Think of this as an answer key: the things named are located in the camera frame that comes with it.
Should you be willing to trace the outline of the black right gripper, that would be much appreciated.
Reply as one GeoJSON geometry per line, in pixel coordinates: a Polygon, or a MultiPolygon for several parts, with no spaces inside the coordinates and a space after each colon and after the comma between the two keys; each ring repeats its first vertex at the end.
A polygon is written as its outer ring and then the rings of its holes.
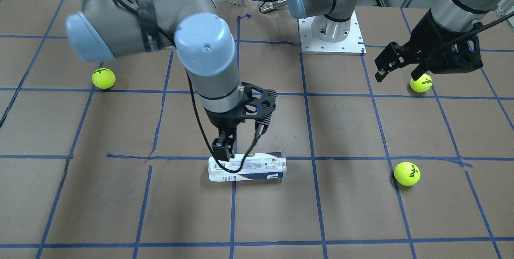
{"type": "Polygon", "coordinates": [[[240,83],[229,96],[214,100],[204,99],[204,109],[211,123],[219,129],[213,140],[213,157],[229,161],[234,157],[237,125],[247,119],[255,120],[258,133],[265,133],[276,109],[277,92],[250,83],[240,83]]]}

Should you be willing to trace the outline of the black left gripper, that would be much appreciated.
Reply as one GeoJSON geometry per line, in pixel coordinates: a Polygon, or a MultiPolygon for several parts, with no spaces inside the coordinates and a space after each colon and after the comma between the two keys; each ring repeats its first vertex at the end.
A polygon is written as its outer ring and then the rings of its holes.
{"type": "Polygon", "coordinates": [[[412,30],[410,40],[400,46],[391,42],[375,59],[375,80],[381,83],[392,71],[417,64],[414,80],[430,71],[434,74],[469,73],[483,67],[477,22],[468,32],[453,32],[440,26],[432,11],[424,15],[412,30]]]}

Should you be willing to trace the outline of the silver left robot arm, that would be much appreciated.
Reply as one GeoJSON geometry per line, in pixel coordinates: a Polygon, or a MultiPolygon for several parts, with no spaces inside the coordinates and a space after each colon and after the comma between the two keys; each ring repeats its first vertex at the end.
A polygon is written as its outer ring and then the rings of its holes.
{"type": "Polygon", "coordinates": [[[404,45],[391,42],[375,59],[378,83],[393,70],[417,64],[411,78],[422,74],[469,73],[483,67],[477,34],[502,22],[480,20],[501,0],[437,0],[412,30],[404,45]]]}

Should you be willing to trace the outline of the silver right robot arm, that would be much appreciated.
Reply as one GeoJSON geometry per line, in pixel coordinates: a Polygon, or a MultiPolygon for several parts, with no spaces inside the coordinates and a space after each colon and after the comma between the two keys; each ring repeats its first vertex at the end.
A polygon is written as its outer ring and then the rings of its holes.
{"type": "Polygon", "coordinates": [[[214,0],[82,0],[66,20],[76,54],[93,63],[175,47],[192,88],[218,129],[215,159],[234,157],[239,123],[269,124],[276,93],[241,82],[235,41],[214,0]]]}

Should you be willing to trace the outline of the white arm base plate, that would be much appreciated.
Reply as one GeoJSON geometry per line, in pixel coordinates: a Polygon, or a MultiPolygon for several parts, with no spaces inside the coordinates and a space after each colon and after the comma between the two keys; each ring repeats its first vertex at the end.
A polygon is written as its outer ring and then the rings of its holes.
{"type": "Polygon", "coordinates": [[[334,22],[325,16],[298,20],[301,52],[322,55],[364,55],[365,43],[356,13],[345,22],[334,22]]]}

